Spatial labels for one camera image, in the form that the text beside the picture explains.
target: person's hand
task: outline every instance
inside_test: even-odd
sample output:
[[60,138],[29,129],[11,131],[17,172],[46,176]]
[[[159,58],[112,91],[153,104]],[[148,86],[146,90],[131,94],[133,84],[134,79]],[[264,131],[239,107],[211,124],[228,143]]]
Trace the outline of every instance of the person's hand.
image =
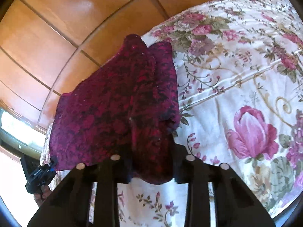
[[[51,194],[51,192],[52,192],[47,185],[42,185],[41,186],[41,190],[43,192],[43,195],[42,195],[43,200],[45,200]],[[41,199],[41,195],[40,194],[34,194],[34,200],[35,200],[35,202],[37,203],[37,205],[39,207],[43,203],[43,200]]]

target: purple garment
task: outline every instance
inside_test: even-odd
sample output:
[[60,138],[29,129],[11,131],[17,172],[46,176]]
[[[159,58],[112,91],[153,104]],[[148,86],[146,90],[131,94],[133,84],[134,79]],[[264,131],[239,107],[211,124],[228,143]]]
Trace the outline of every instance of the purple garment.
[[171,132],[180,121],[172,46],[149,48],[137,35],[105,66],[59,100],[50,135],[56,170],[93,165],[130,146],[133,166],[150,183],[172,178]]

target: silver rivet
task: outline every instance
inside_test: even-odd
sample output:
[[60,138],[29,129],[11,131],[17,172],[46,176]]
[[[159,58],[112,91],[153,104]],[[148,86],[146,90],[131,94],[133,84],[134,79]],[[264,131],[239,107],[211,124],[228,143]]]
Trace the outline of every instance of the silver rivet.
[[113,161],[116,161],[116,160],[119,160],[119,159],[120,159],[120,155],[118,155],[118,154],[114,154],[114,155],[111,156],[111,160],[113,160]]
[[229,169],[229,164],[227,164],[227,163],[222,163],[222,164],[220,165],[220,167],[221,167],[223,170],[228,170],[228,169]]
[[187,155],[185,158],[188,161],[194,161],[195,160],[195,157],[193,155],[191,155],[191,154]]
[[78,170],[82,170],[82,169],[85,168],[85,164],[84,164],[84,163],[79,163],[78,165],[76,165],[76,168],[77,168]]

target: bed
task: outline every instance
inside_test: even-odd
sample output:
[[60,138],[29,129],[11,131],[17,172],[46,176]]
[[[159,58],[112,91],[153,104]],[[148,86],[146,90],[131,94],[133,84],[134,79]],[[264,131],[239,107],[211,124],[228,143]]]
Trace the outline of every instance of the bed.
[[[175,142],[205,163],[228,163],[271,217],[281,213],[303,190],[303,34],[289,1],[213,0],[141,38],[173,47],[181,114]],[[68,172],[58,172],[50,188]],[[134,178],[118,185],[117,197],[121,226],[183,226],[187,185]],[[210,206],[215,226],[212,197]]]

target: tiled floor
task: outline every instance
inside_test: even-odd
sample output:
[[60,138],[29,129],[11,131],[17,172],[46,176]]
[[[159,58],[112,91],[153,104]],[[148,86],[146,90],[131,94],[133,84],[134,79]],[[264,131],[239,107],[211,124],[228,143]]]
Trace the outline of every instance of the tiled floor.
[[15,0],[0,22],[0,103],[45,130],[60,95],[112,57],[127,34],[206,1]]

